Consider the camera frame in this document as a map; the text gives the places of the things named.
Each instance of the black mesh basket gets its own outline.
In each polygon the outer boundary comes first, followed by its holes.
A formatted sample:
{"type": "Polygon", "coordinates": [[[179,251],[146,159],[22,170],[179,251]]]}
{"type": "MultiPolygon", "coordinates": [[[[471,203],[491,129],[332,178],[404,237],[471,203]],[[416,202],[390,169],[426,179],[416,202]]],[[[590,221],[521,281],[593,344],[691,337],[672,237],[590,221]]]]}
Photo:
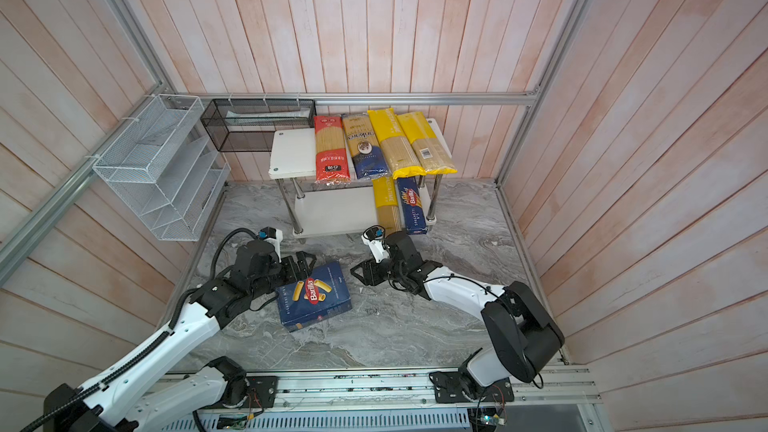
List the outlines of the black mesh basket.
{"type": "Polygon", "coordinates": [[[200,120],[219,152],[270,152],[275,130],[314,127],[315,101],[213,99],[200,120]]]}

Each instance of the white floor vent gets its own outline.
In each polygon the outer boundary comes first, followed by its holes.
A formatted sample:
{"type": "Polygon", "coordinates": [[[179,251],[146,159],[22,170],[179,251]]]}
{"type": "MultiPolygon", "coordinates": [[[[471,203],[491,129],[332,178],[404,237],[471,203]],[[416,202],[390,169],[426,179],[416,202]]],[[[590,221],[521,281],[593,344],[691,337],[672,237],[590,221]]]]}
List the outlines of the white floor vent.
{"type": "MultiPolygon", "coordinates": [[[[217,430],[218,414],[200,413],[206,430],[217,430]]],[[[466,409],[439,408],[428,410],[344,410],[328,412],[269,412],[252,419],[246,431],[289,432],[311,430],[470,430],[466,409]]],[[[162,430],[197,430],[192,416],[182,418],[162,430]]]]}

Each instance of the cart shelf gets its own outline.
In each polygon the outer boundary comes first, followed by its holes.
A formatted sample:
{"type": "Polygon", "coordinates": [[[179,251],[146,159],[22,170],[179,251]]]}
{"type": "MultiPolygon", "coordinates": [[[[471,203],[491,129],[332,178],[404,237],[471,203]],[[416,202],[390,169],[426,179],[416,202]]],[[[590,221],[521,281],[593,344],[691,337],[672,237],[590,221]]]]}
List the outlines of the cart shelf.
{"type": "MultiPolygon", "coordinates": [[[[438,140],[449,150],[446,140],[434,119],[427,119],[438,140]]],[[[347,153],[350,173],[354,167],[350,154],[347,153]]],[[[373,199],[373,187],[337,188],[317,192],[302,192],[298,178],[315,176],[315,130],[296,129],[275,132],[270,155],[270,178],[275,179],[280,192],[286,200],[289,214],[292,215],[293,235],[295,237],[316,237],[320,235],[339,235],[363,232],[377,222],[376,204],[373,199]],[[283,180],[293,179],[297,187],[296,197],[291,199],[286,194],[283,180]]],[[[419,195],[425,214],[429,210],[432,198],[426,187],[426,180],[421,181],[419,195]]],[[[428,226],[434,226],[436,218],[427,219],[428,226]]]]}

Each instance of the wire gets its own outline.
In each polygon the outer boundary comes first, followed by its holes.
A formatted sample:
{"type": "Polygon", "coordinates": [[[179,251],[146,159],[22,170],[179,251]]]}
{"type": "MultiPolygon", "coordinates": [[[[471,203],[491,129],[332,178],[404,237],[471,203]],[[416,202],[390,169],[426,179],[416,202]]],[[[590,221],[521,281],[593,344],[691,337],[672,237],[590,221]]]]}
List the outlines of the wire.
{"type": "Polygon", "coordinates": [[[277,300],[277,292],[275,292],[275,296],[270,298],[269,300],[265,301],[262,305],[259,306],[259,308],[250,308],[248,307],[248,310],[251,312],[258,312],[261,309],[263,309],[267,304],[271,304],[272,302],[277,300]]]}
{"type": "Polygon", "coordinates": [[[254,231],[252,231],[249,228],[245,228],[245,227],[236,228],[235,230],[233,230],[232,232],[227,234],[226,237],[224,237],[224,240],[221,241],[219,243],[219,246],[216,248],[216,253],[214,254],[214,260],[212,260],[210,262],[210,280],[214,280],[214,278],[216,278],[216,262],[219,261],[219,254],[221,254],[221,251],[224,249],[224,246],[226,245],[226,242],[228,240],[230,240],[232,237],[234,237],[235,235],[237,235],[237,234],[239,234],[241,232],[244,232],[244,233],[250,235],[251,237],[254,238],[254,240],[258,240],[259,239],[259,236],[256,235],[254,231]]]}
{"type": "Polygon", "coordinates": [[[203,427],[203,421],[200,420],[200,416],[197,415],[197,410],[192,410],[192,418],[194,419],[194,425],[197,427],[197,430],[199,432],[206,432],[205,427],[203,427]]]}
{"type": "Polygon", "coordinates": [[[476,424],[476,425],[486,425],[486,424],[484,424],[483,422],[481,422],[481,421],[479,420],[479,419],[480,419],[480,402],[481,402],[481,401],[482,401],[482,400],[485,398],[485,395],[486,395],[486,393],[488,392],[488,389],[489,389],[490,387],[491,387],[490,385],[489,385],[489,386],[486,386],[486,387],[485,387],[485,388],[482,390],[482,392],[480,393],[480,397],[478,397],[478,405],[477,405],[477,407],[475,408],[475,419],[474,419],[474,420],[475,420],[475,424],[476,424]]]}
{"type": "MultiPolygon", "coordinates": [[[[536,371],[536,366],[533,365],[533,362],[531,362],[531,359],[529,359],[528,356],[525,355],[524,351],[523,351],[523,357],[525,357],[525,360],[528,361],[528,363],[531,365],[531,368],[533,369],[533,372],[535,372],[536,371]]],[[[531,383],[533,384],[534,387],[536,387],[537,389],[541,390],[541,389],[544,388],[544,378],[542,377],[542,373],[541,372],[538,373],[538,378],[540,378],[542,380],[542,385],[536,384],[536,377],[534,377],[533,380],[531,380],[531,383]]]]}
{"type": "MultiPolygon", "coordinates": [[[[197,289],[195,288],[187,289],[179,297],[179,300],[176,302],[176,306],[174,308],[174,314],[171,316],[170,321],[168,322],[168,327],[171,329],[171,331],[173,331],[173,329],[176,327],[176,323],[178,322],[179,316],[181,315],[181,309],[184,307],[184,303],[187,301],[187,298],[196,290],[197,289]]],[[[155,350],[156,348],[158,348],[158,346],[162,344],[163,341],[167,339],[169,336],[170,336],[169,331],[163,331],[144,350],[142,350],[141,352],[133,356],[131,360],[121,365],[117,370],[112,372],[106,378],[104,378],[103,380],[99,381],[96,384],[91,385],[91,387],[85,390],[82,390],[79,394],[76,394],[75,396],[70,398],[69,401],[54,408],[47,414],[44,414],[39,418],[35,419],[33,422],[30,423],[30,425],[28,425],[27,427],[24,427],[22,429],[22,432],[32,432],[33,430],[36,430],[38,427],[42,426],[49,420],[56,418],[60,413],[64,412],[67,409],[72,408],[83,399],[88,398],[91,395],[95,394],[96,392],[101,390],[103,386],[109,385],[110,382],[114,381],[116,378],[120,377],[122,374],[127,372],[133,366],[135,366],[136,364],[144,360],[152,352],[152,350],[155,350]]]]}
{"type": "Polygon", "coordinates": [[[216,274],[216,278],[224,278],[224,276],[230,273],[231,270],[232,270],[232,266],[227,265],[221,272],[216,274]]]}
{"type": "Polygon", "coordinates": [[[483,290],[483,291],[484,291],[486,294],[490,294],[490,295],[493,295],[493,296],[494,296],[494,297],[496,297],[496,298],[500,298],[498,295],[494,294],[494,293],[491,291],[491,286],[490,286],[490,285],[489,285],[489,286],[486,288],[486,287],[485,287],[483,284],[481,284],[480,282],[474,281],[474,280],[470,279],[469,277],[464,277],[464,276],[462,276],[462,275],[450,274],[449,276],[445,276],[445,275],[442,275],[442,276],[440,276],[440,277],[432,277],[432,278],[428,278],[427,280],[425,280],[424,282],[422,282],[422,284],[426,284],[426,283],[428,283],[428,282],[431,282],[431,281],[436,281],[436,280],[438,280],[438,279],[440,279],[440,278],[444,278],[444,279],[447,279],[447,280],[451,280],[452,278],[460,278],[460,279],[466,280],[467,282],[471,282],[471,283],[473,283],[473,284],[477,285],[477,286],[478,286],[478,287],[480,287],[480,288],[481,288],[481,289],[482,289],[482,290],[483,290]]]}
{"type": "Polygon", "coordinates": [[[494,384],[493,386],[496,388],[496,390],[498,390],[498,396],[502,398],[502,412],[504,412],[504,420],[506,420],[507,419],[507,401],[506,399],[504,399],[504,392],[496,384],[494,384]]]}
{"type": "Polygon", "coordinates": [[[394,288],[398,292],[408,292],[407,288],[397,288],[397,287],[395,287],[395,283],[391,279],[389,279],[389,287],[394,288]]]}
{"type": "Polygon", "coordinates": [[[261,401],[259,400],[259,396],[256,394],[256,391],[254,390],[254,399],[256,399],[256,403],[259,405],[259,408],[262,412],[264,412],[264,406],[261,404],[261,401]]]}
{"type": "Polygon", "coordinates": [[[542,373],[541,372],[539,372],[538,378],[540,378],[542,380],[542,385],[536,384],[536,380],[535,380],[536,378],[534,378],[534,380],[531,380],[531,383],[537,389],[543,389],[544,388],[544,378],[542,377],[542,373]]]}

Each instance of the pink wooden wall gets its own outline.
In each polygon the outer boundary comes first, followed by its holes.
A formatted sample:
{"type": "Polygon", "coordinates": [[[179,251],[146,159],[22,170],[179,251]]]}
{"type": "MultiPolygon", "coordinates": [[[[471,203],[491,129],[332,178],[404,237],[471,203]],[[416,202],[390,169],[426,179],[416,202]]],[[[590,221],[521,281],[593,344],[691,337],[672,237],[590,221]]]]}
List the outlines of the pink wooden wall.
{"type": "MultiPolygon", "coordinates": [[[[192,93],[531,90],[573,2],[128,1],[175,86],[192,93]]],[[[497,175],[522,118],[516,106],[424,112],[464,177],[497,175]]],[[[265,152],[226,155],[236,180],[268,179],[265,152]]]]}
{"type": "Polygon", "coordinates": [[[617,430],[768,430],[766,3],[595,0],[504,185],[617,430]]]}
{"type": "MultiPolygon", "coordinates": [[[[0,0],[0,241],[153,87],[104,0],[0,0]]],[[[0,290],[0,428],[151,334],[187,249],[87,190],[0,290]]]]}

